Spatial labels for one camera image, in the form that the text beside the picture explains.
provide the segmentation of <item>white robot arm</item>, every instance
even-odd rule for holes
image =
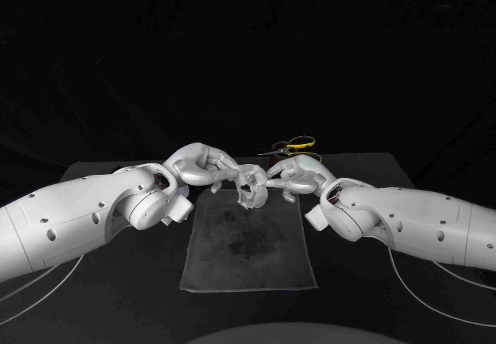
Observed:
[[[266,173],[270,178],[281,172],[281,179],[265,184],[301,194],[315,190],[320,203],[304,217],[318,231],[330,226],[353,242],[373,237],[418,258],[496,271],[493,209],[436,192],[374,188],[354,179],[335,179],[322,168],[308,156],[288,158]],[[325,181],[317,182],[312,173],[327,175]]]
[[[0,282],[79,257],[125,227],[181,222],[193,209],[185,184],[213,183],[214,193],[237,176],[236,165],[224,152],[193,143],[161,165],[129,166],[22,196],[0,208]]]

